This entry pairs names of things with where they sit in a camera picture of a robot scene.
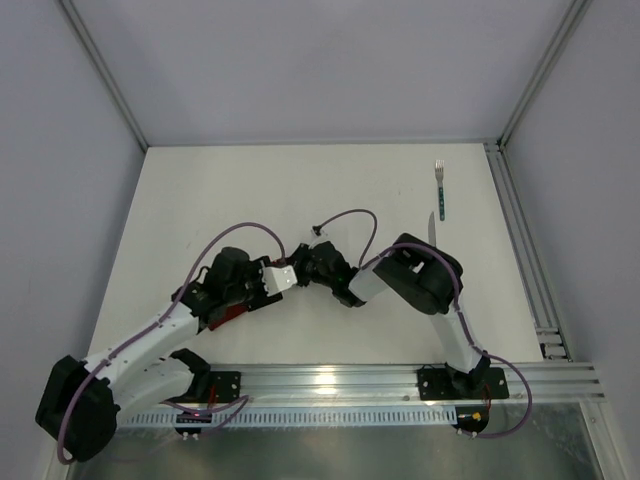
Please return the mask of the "dark red cloth napkin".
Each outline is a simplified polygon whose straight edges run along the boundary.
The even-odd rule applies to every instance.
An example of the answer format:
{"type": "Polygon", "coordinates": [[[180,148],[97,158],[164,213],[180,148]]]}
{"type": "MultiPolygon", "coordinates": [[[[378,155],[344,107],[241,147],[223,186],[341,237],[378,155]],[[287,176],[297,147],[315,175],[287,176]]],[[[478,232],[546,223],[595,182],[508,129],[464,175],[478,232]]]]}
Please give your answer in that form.
{"type": "Polygon", "coordinates": [[[283,295],[267,296],[262,282],[264,267],[273,266],[268,256],[255,260],[232,259],[220,253],[205,276],[204,287],[214,302],[207,319],[213,331],[248,312],[275,304],[283,295]]]}

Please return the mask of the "knife with teal handle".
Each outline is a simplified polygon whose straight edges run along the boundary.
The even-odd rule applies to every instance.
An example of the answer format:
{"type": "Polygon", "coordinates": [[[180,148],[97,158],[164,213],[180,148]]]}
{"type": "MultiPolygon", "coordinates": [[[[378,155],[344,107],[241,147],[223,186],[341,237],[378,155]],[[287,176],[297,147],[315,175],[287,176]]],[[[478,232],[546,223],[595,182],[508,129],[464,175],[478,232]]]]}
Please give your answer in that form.
{"type": "Polygon", "coordinates": [[[434,212],[430,213],[428,219],[428,243],[433,247],[437,246],[436,219],[434,212]]]}

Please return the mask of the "fork with teal handle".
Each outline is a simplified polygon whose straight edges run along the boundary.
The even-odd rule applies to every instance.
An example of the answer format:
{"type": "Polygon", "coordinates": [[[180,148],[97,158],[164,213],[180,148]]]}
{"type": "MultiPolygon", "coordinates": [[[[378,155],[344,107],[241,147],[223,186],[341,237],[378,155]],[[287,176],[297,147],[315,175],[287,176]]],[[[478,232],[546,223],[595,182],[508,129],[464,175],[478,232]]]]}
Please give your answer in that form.
{"type": "Polygon", "coordinates": [[[438,187],[439,218],[446,219],[445,194],[444,194],[444,162],[436,160],[434,164],[435,179],[438,187]]]}

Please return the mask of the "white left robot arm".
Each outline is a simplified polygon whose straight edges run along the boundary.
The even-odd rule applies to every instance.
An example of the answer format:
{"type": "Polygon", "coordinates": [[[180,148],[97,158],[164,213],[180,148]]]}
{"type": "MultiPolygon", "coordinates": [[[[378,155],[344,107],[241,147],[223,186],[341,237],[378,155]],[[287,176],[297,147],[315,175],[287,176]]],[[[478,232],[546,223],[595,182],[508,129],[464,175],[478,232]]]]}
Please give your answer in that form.
{"type": "Polygon", "coordinates": [[[187,278],[165,310],[130,338],[82,360],[67,355],[51,370],[35,421],[57,441],[64,464],[102,451],[128,418],[153,404],[207,394],[210,366],[185,341],[225,319],[229,310],[262,308],[294,286],[283,260],[251,259],[225,247],[203,280],[187,278]]]}

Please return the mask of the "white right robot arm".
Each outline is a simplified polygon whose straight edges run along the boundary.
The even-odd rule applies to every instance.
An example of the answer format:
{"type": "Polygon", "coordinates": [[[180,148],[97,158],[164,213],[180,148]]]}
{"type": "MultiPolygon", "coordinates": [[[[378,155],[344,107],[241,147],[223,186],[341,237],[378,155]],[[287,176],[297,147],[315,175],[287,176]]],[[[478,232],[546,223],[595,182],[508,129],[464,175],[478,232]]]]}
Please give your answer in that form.
{"type": "Polygon", "coordinates": [[[348,308],[359,308],[387,289],[431,319],[445,353],[445,372],[456,394],[481,393],[491,360],[474,345],[471,329],[460,319],[461,264],[452,256],[409,234],[401,234],[361,267],[350,265],[329,241],[301,244],[286,262],[298,285],[328,288],[348,308]]]}

